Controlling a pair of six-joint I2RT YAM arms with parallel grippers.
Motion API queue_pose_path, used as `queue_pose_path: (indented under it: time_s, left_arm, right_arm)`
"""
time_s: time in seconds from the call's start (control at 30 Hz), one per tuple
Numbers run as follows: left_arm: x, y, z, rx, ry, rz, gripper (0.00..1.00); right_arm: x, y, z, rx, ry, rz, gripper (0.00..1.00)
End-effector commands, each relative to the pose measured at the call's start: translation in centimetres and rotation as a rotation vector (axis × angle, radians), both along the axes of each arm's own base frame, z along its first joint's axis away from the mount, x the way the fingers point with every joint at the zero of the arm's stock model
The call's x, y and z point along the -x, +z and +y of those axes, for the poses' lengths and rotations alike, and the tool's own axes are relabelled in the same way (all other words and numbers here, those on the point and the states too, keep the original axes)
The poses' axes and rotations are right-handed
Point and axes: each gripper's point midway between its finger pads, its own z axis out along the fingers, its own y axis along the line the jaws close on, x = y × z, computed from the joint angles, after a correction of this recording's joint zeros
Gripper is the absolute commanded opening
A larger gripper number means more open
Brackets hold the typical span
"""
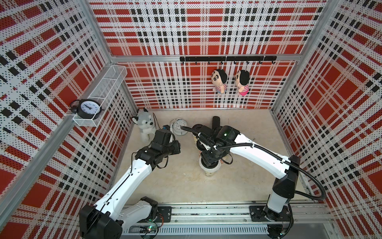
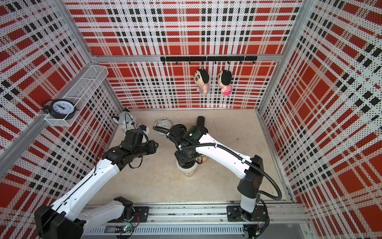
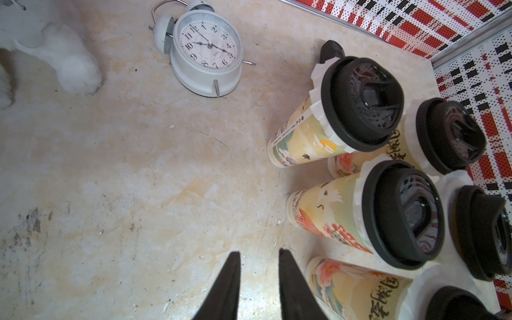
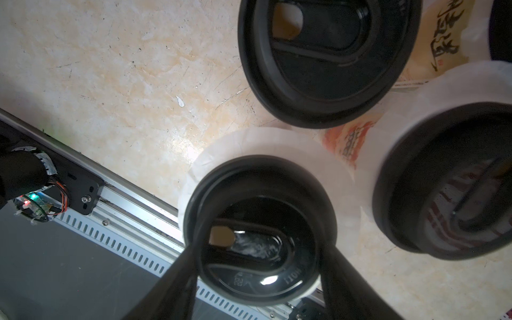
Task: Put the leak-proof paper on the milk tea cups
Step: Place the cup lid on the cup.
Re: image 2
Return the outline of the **translucent paper disc front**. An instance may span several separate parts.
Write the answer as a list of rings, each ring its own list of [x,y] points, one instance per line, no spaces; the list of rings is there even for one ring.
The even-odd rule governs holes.
[[[196,170],[196,168],[198,167],[198,164],[196,162],[194,162],[193,164],[190,164],[190,165],[186,165],[186,166],[181,166],[179,164],[179,162],[176,162],[176,165],[177,165],[177,168],[180,170],[180,171],[184,171],[184,170],[187,170],[187,169],[192,169],[192,170]]]

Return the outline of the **paper cup red flowers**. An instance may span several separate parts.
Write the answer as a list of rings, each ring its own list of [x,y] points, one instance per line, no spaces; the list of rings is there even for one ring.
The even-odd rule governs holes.
[[[200,155],[197,157],[197,163],[198,164],[204,164],[208,160],[208,157],[206,155]]]

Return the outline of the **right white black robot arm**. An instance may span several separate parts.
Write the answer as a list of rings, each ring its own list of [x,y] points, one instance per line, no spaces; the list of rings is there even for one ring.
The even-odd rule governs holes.
[[[241,194],[240,208],[231,212],[233,220],[253,221],[260,212],[258,203],[262,196],[281,200],[282,193],[275,180],[264,171],[260,156],[240,154],[214,139],[203,126],[192,126],[189,130],[182,124],[172,126],[165,132],[167,139],[176,147],[175,158],[178,168],[184,173],[194,171],[209,157],[233,172],[239,179],[237,186]]]

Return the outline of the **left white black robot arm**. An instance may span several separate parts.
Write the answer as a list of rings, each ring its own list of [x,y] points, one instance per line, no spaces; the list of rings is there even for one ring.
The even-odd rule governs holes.
[[[69,192],[51,205],[41,205],[34,213],[37,235],[42,239],[79,239],[84,233],[111,220],[131,220],[133,203],[116,197],[88,212],[83,208],[96,193],[134,159],[154,154],[159,144],[144,131],[130,129],[120,145],[107,150],[95,168]]]

